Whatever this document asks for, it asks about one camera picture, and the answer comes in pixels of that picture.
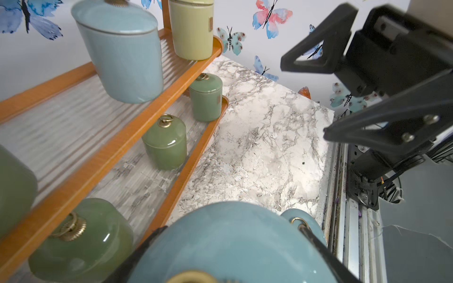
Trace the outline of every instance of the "yellow canister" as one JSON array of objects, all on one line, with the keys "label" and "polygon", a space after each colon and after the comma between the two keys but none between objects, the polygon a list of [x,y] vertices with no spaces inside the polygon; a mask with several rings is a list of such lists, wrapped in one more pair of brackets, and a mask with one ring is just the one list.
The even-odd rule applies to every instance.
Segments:
[{"label": "yellow canister", "polygon": [[170,0],[170,22],[176,55],[204,60],[212,55],[214,0]]}]

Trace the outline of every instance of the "white marble surface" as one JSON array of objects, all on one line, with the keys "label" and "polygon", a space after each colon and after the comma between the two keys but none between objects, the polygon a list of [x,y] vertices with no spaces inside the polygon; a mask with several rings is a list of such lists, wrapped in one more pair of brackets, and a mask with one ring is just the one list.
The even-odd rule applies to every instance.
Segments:
[{"label": "white marble surface", "polygon": [[323,128],[334,112],[224,56],[205,72],[222,79],[230,105],[168,224],[218,201],[322,213],[319,194],[328,170]]}]

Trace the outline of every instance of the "green ceramic jar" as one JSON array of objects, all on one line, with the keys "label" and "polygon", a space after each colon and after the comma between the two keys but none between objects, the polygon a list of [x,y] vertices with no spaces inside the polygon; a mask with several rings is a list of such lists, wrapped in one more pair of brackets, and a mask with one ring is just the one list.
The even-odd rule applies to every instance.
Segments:
[{"label": "green ceramic jar", "polygon": [[102,282],[132,253],[133,240],[111,203],[86,198],[30,256],[30,270],[45,281]]},{"label": "green ceramic jar", "polygon": [[169,0],[176,55],[204,60],[212,55],[214,0]]},{"label": "green ceramic jar", "polygon": [[213,74],[201,73],[190,85],[193,116],[198,121],[210,122],[222,112],[222,80]]},{"label": "green ceramic jar", "polygon": [[33,172],[0,145],[0,239],[30,211],[37,192]]},{"label": "green ceramic jar", "polygon": [[142,136],[146,153],[157,168],[172,170],[187,157],[186,125],[176,116],[162,115]]}]

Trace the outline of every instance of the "light blue ceramic jar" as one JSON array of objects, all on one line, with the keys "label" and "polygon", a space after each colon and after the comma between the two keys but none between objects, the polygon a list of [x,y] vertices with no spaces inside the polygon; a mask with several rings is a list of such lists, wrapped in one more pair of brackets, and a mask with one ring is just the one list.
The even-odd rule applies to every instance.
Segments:
[{"label": "light blue ceramic jar", "polygon": [[126,0],[83,0],[71,13],[111,97],[143,103],[162,93],[162,51],[151,13]]},{"label": "light blue ceramic jar", "polygon": [[298,209],[278,216],[245,202],[204,206],[157,237],[128,283],[336,282],[321,254],[298,230],[302,221],[295,217],[325,243],[316,221]]}]

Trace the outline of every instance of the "screw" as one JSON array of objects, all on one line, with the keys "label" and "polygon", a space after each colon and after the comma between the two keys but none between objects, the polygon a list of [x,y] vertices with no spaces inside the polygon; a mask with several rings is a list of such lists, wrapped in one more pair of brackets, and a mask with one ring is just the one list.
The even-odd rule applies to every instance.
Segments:
[{"label": "screw", "polygon": [[437,123],[437,122],[439,122],[439,120],[440,120],[439,115],[429,114],[429,115],[423,116],[423,122],[425,122],[426,125],[431,125],[431,124]]},{"label": "screw", "polygon": [[405,142],[405,143],[408,143],[408,142],[411,142],[415,139],[415,136],[413,134],[409,134],[409,133],[404,133],[401,135],[401,139]]}]

